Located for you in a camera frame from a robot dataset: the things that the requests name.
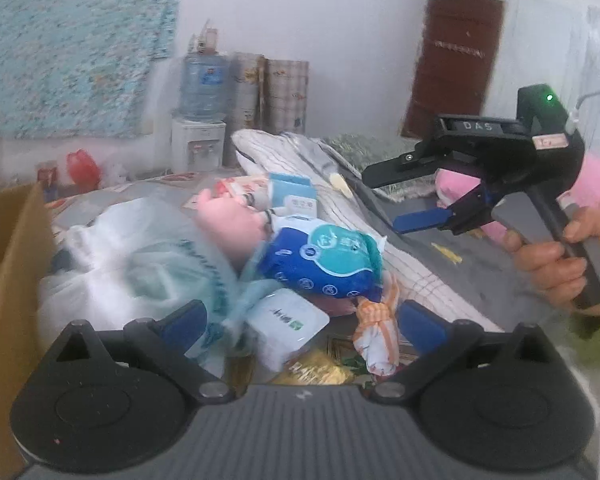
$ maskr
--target white box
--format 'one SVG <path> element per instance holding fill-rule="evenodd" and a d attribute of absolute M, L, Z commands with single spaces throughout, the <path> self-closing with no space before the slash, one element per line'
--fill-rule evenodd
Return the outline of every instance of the white box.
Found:
<path fill-rule="evenodd" d="M 222 165 L 224 123 L 197 123 L 175 117 L 171 121 L 171 171 L 213 171 Z"/>

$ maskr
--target hand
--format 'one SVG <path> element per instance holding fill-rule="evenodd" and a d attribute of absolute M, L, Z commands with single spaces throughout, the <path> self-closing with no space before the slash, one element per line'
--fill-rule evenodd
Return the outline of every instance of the hand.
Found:
<path fill-rule="evenodd" d="M 581 208 L 564 229 L 564 239 L 568 242 L 581 242 L 586 238 L 600 238 L 600 209 Z M 564 246 L 560 242 L 523 245 L 520 235 L 507 231 L 504 247 L 514 255 L 514 262 L 520 270 L 531 272 L 531 280 L 554 306 L 574 310 L 571 301 L 585 287 L 583 276 L 587 267 L 584 258 L 563 258 Z M 600 316 L 600 304 L 580 311 L 590 316 Z"/>

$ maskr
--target screw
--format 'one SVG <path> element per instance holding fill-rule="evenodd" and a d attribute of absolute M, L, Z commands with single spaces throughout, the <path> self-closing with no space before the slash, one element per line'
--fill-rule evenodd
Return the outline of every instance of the screw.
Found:
<path fill-rule="evenodd" d="M 222 381 L 211 381 L 200 386 L 200 395 L 207 399 L 219 399 L 229 393 L 229 387 Z"/>
<path fill-rule="evenodd" d="M 385 399 L 399 399 L 405 393 L 405 388 L 400 383 L 393 381 L 385 381 L 384 383 L 376 384 L 376 394 Z"/>

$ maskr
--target gold package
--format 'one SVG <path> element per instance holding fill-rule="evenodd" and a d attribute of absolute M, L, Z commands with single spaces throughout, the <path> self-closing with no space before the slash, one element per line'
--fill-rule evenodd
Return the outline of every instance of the gold package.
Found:
<path fill-rule="evenodd" d="M 285 369 L 276 375 L 272 384 L 306 386 L 308 384 L 345 384 L 353 382 L 355 376 L 344 366 L 318 349 L 309 350 L 285 364 Z"/>

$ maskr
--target wooden door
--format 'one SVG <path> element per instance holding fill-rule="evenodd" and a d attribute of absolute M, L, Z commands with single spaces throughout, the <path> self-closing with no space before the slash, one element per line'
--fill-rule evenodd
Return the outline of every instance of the wooden door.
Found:
<path fill-rule="evenodd" d="M 501 0 L 429 0 L 402 134 L 427 137 L 435 114 L 480 114 L 498 51 Z"/>

